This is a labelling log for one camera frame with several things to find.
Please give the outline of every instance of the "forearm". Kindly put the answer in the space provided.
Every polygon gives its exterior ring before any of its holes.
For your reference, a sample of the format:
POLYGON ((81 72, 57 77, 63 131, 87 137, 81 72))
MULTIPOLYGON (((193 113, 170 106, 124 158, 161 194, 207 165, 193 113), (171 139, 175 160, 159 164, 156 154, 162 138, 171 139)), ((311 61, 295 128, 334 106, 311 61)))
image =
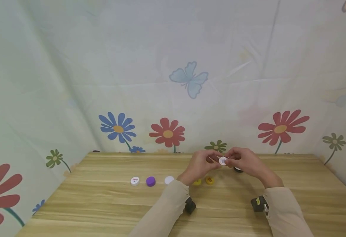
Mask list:
POLYGON ((274 187, 265 189, 269 205, 267 219, 274 237, 312 237, 302 210, 290 189, 274 187))
POLYGON ((167 237, 185 208, 189 187, 174 180, 162 192, 160 199, 144 215, 129 237, 167 237))

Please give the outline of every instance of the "light blue butterfly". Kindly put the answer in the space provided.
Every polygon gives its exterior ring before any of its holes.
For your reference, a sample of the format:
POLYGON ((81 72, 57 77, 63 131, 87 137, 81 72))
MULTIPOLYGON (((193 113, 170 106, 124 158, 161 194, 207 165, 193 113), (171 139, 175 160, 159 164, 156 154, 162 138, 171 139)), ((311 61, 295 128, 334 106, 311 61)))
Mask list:
POLYGON ((187 93, 191 99, 195 99, 202 89, 202 84, 207 81, 208 72, 202 72, 198 76, 195 76, 194 70, 196 67, 196 62, 191 62, 187 64, 185 70, 178 68, 170 76, 170 80, 173 82, 184 83, 182 85, 187 87, 187 93))

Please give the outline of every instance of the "flower stem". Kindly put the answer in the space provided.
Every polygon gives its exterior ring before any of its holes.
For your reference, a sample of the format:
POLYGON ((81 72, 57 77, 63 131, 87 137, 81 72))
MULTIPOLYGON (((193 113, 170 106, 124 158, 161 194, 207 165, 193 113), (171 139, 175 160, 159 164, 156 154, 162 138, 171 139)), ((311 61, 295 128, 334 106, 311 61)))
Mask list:
POLYGON ((328 160, 324 163, 324 165, 326 165, 329 161, 330 161, 330 159, 333 157, 333 155, 335 154, 335 151, 336 151, 336 147, 335 147, 335 149, 333 150, 333 152, 332 152, 332 154, 331 154, 331 156, 328 158, 328 160))
POLYGON ((66 167, 67 167, 67 169, 69 170, 69 172, 71 173, 71 170, 70 170, 70 168, 69 168, 69 165, 68 164, 66 164, 66 162, 64 161, 64 160, 61 160, 65 165, 66 165, 66 167))
POLYGON ((16 212, 14 212, 11 208, 4 208, 6 211, 9 212, 9 214, 11 214, 13 217, 15 217, 15 219, 20 223, 21 226, 24 226, 24 222, 23 220, 16 214, 16 212))
POLYGON ((281 144, 282 144, 282 140, 280 140, 280 141, 279 141, 279 144, 278 144, 277 150, 276 150, 276 152, 275 152, 274 154, 277 154, 278 149, 281 147, 281 144))
POLYGON ((126 140, 124 140, 126 145, 128 146, 129 149, 131 149, 130 145, 128 144, 128 142, 126 142, 126 140))

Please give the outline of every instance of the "green flower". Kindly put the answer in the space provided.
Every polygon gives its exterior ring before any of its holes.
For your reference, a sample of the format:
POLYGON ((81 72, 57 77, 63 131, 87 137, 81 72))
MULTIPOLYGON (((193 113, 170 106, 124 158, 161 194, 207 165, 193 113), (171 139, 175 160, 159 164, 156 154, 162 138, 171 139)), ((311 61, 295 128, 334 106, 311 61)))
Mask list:
POLYGON ((215 142, 210 142, 211 145, 204 147, 206 150, 216 150, 218 152, 223 152, 226 150, 227 143, 221 143, 221 140, 215 142))
POLYGON ((53 168, 55 164, 59 165, 61 164, 62 160, 62 154, 56 149, 56 150, 51 150, 50 153, 52 154, 51 156, 48 155, 46 157, 47 160, 49 160, 46 163, 46 167, 53 168))
POLYGON ((330 144, 330 149, 341 150, 341 147, 346 144, 346 142, 343 141, 344 136, 340 135, 338 138, 336 138, 335 133, 332 133, 331 136, 332 137, 323 137, 323 142, 330 144))

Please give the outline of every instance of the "white bottle cap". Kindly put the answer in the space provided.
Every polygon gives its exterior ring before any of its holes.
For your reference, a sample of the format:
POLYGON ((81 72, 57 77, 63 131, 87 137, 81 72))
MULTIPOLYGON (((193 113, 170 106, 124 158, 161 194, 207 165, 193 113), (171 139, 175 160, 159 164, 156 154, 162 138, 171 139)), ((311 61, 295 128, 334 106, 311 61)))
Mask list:
POLYGON ((168 185, 170 184, 170 182, 172 182, 174 180, 173 176, 168 176, 165 178, 165 184, 168 185))
POLYGON ((133 177, 131 179, 131 185, 132 186, 137 186, 140 183, 140 178, 139 177, 133 177))
POLYGON ((219 164, 221 164, 221 165, 226 165, 226 163, 225 163, 225 161, 227 160, 227 158, 225 158, 225 157, 220 157, 219 158, 219 164))

